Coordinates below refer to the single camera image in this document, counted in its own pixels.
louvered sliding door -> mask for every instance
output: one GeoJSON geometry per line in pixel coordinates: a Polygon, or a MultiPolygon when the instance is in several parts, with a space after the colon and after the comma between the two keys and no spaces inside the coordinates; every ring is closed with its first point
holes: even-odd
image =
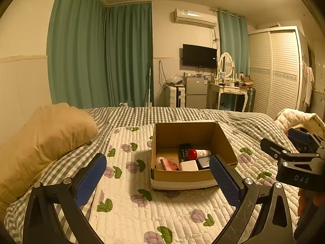
{"type": "Polygon", "coordinates": [[[266,113],[269,99],[271,50],[268,32],[249,35],[249,75],[256,96],[253,112],[266,113]]]}
{"type": "Polygon", "coordinates": [[[295,30],[273,31],[270,35],[273,76],[266,113],[274,119],[276,114],[284,108],[296,109],[300,65],[295,30]]]}

beige pillow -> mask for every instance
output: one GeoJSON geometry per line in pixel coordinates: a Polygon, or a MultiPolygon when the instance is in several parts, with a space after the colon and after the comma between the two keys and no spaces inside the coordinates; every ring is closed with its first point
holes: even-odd
{"type": "Polygon", "coordinates": [[[0,145],[0,219],[51,162],[98,134],[93,118],[67,103],[37,109],[23,128],[0,145]]]}

small box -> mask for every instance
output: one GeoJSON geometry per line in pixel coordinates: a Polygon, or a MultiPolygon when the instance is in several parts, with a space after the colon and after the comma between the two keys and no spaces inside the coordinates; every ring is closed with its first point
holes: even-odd
{"type": "Polygon", "coordinates": [[[246,84],[246,85],[253,85],[253,80],[251,80],[251,76],[246,76],[243,78],[240,78],[242,84],[246,84]]]}
{"type": "Polygon", "coordinates": [[[219,154],[235,168],[237,158],[220,125],[215,122],[157,123],[152,141],[151,186],[159,190],[188,190],[217,185],[210,169],[198,171],[166,171],[155,168],[156,158],[164,157],[178,167],[179,144],[219,154]]]}

metal screw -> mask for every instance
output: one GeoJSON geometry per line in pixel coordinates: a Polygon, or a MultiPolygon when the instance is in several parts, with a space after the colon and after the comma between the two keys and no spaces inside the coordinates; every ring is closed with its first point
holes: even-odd
{"type": "Polygon", "coordinates": [[[34,183],[34,188],[38,188],[38,187],[40,187],[41,186],[41,183],[40,182],[36,182],[36,183],[34,183]]]}
{"type": "Polygon", "coordinates": [[[251,184],[253,184],[253,180],[251,178],[246,178],[245,183],[251,185],[251,184]]]}
{"type": "Polygon", "coordinates": [[[281,183],[279,183],[279,182],[276,182],[276,183],[275,183],[275,187],[277,187],[277,188],[279,188],[279,189],[280,189],[280,188],[282,188],[282,184],[281,184],[281,183]]]}
{"type": "Polygon", "coordinates": [[[70,184],[72,182],[72,179],[71,178],[65,178],[64,180],[63,180],[63,183],[64,184],[70,184]]]}

picture frame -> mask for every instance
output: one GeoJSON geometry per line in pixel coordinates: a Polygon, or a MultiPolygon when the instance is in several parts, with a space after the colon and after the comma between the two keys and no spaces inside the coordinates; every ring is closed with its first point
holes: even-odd
{"type": "Polygon", "coordinates": [[[219,78],[220,78],[220,80],[225,80],[225,72],[224,71],[219,71],[219,78]]]}

